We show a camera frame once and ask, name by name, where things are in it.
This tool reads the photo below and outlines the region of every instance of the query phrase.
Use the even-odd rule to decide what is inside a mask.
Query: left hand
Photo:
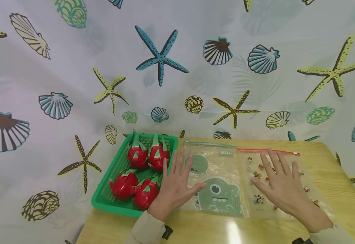
[[[173,154],[171,169],[168,175],[167,160],[164,159],[162,169],[162,182],[160,193],[149,206],[148,213],[154,218],[165,222],[167,216],[176,208],[180,208],[188,202],[192,196],[206,187],[206,183],[198,183],[188,188],[188,175],[192,165],[192,154],[187,165],[182,171],[184,161],[184,149],[180,151],[177,159],[177,151]]]

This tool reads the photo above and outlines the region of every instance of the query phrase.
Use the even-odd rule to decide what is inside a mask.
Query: red dragon fruit
[[[164,138],[161,139],[162,143],[158,142],[158,134],[153,135],[153,144],[148,153],[149,166],[151,169],[155,169],[162,172],[162,164],[164,158],[167,159],[167,166],[169,166],[170,153],[167,151]]]
[[[134,195],[134,205],[141,211],[149,208],[151,203],[157,197],[162,177],[159,175],[144,179],[137,185]]]
[[[118,174],[115,182],[110,182],[112,194],[118,200],[127,199],[134,195],[138,185],[137,169],[126,169]]]
[[[130,165],[136,169],[146,169],[148,164],[146,162],[148,150],[142,142],[139,141],[139,133],[133,131],[133,139],[131,148],[128,152],[128,160]]]

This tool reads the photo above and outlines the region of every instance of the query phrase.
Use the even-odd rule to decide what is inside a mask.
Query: right hand
[[[264,154],[260,154],[260,157],[271,186],[267,187],[256,177],[253,177],[251,182],[278,208],[298,219],[309,232],[316,233],[331,228],[332,221],[305,193],[297,162],[292,162],[291,172],[281,153],[276,154],[269,148],[268,154],[276,172],[272,170]]]

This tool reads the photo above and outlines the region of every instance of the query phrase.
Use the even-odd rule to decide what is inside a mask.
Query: hand
[[[192,154],[187,165],[182,171],[184,161],[184,149],[180,151],[177,159],[177,151],[173,154],[171,169],[168,175],[167,160],[164,159],[162,169],[162,182],[160,193],[149,206],[148,213],[154,218],[165,222],[167,216],[176,208],[179,208],[192,196],[206,187],[206,183],[198,183],[192,188],[188,188],[188,175],[192,165]]]
[[[270,187],[256,177],[251,182],[285,213],[298,219],[311,233],[333,227],[332,221],[319,207],[315,206],[303,189],[297,162],[292,162],[292,172],[281,153],[268,149],[269,157],[276,172],[272,170],[267,157],[260,154]]]

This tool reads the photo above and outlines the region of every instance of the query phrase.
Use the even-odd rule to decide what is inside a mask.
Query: blue starfish
[[[154,46],[154,43],[149,38],[149,36],[141,29],[139,26],[135,26],[139,36],[141,37],[142,41],[146,44],[149,50],[154,55],[154,58],[145,60],[142,64],[138,65],[137,70],[144,70],[153,64],[158,64],[158,84],[162,86],[162,82],[164,80],[164,64],[171,66],[174,69],[180,70],[181,72],[188,73],[188,69],[181,66],[177,62],[173,61],[172,59],[167,58],[167,54],[172,48],[173,43],[177,38],[177,30],[174,30],[170,37],[168,38],[167,42],[164,45],[164,48],[159,53]]]

